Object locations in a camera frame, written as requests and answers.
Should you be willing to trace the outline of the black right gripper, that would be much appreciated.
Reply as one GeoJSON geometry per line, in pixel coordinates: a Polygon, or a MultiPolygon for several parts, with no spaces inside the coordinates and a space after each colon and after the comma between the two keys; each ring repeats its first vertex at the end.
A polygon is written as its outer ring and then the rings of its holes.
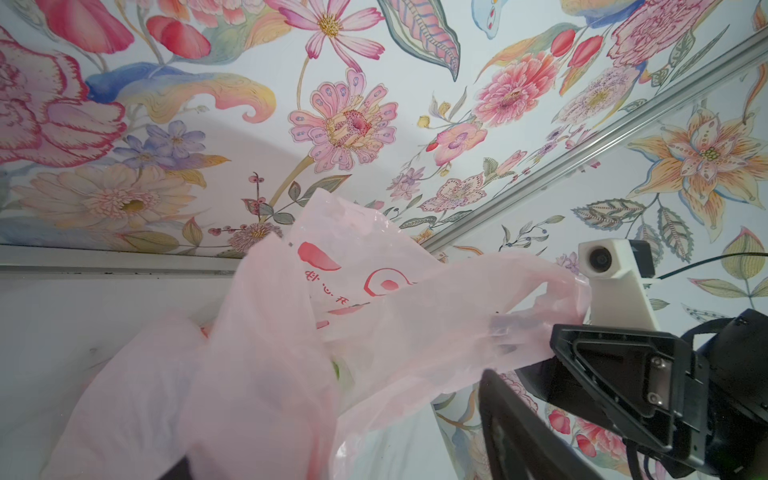
{"type": "Polygon", "coordinates": [[[557,326],[528,392],[632,444],[675,479],[767,476],[767,317],[748,309],[683,336],[557,326]]]}

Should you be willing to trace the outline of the pink plastic bag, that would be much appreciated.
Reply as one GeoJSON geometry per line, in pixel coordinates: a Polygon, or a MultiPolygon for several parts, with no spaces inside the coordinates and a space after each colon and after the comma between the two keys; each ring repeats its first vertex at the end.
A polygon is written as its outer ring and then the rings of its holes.
{"type": "Polygon", "coordinates": [[[142,329],[76,404],[46,479],[332,479],[366,433],[551,356],[585,279],[530,253],[438,261],[378,212],[316,193],[240,262],[209,331],[142,329]]]}

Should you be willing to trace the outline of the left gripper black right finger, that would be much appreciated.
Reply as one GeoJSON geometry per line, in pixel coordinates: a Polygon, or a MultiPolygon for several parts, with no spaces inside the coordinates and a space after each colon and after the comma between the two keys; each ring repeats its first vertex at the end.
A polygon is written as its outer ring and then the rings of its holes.
{"type": "Polygon", "coordinates": [[[517,479],[598,479],[493,370],[478,388],[482,432],[491,477],[517,479]]]}

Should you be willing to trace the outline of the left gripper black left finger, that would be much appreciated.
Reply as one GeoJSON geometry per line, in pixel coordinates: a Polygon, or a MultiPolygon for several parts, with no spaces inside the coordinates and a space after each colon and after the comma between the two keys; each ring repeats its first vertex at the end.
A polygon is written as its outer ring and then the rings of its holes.
{"type": "Polygon", "coordinates": [[[188,459],[186,457],[180,459],[159,480],[193,480],[188,459]]]}

